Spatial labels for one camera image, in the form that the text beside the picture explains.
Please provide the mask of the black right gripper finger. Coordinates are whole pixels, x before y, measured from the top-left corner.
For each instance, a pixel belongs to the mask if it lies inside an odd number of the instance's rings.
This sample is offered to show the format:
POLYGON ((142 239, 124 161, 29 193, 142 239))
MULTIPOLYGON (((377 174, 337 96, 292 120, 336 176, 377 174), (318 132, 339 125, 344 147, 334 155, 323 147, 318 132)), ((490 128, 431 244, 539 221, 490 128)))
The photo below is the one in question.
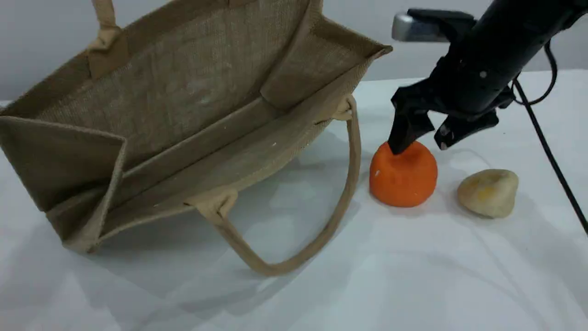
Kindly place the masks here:
POLYGON ((430 104, 417 98, 393 97, 395 115, 388 145, 394 155, 403 153, 414 141, 434 131, 428 112, 430 104))
POLYGON ((446 150, 477 132, 497 125, 498 116, 495 111, 472 121, 449 116, 435 133, 435 142, 439 149, 446 150))

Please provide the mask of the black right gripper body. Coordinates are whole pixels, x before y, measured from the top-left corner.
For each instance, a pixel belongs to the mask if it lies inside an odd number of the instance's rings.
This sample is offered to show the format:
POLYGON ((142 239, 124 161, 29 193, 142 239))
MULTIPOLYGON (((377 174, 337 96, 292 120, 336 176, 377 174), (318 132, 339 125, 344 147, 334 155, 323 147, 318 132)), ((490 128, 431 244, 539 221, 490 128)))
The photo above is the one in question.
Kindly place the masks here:
POLYGON ((474 121, 509 102, 505 88, 519 71, 518 42, 452 42, 427 78, 397 89, 395 120, 428 121, 435 111, 474 121))

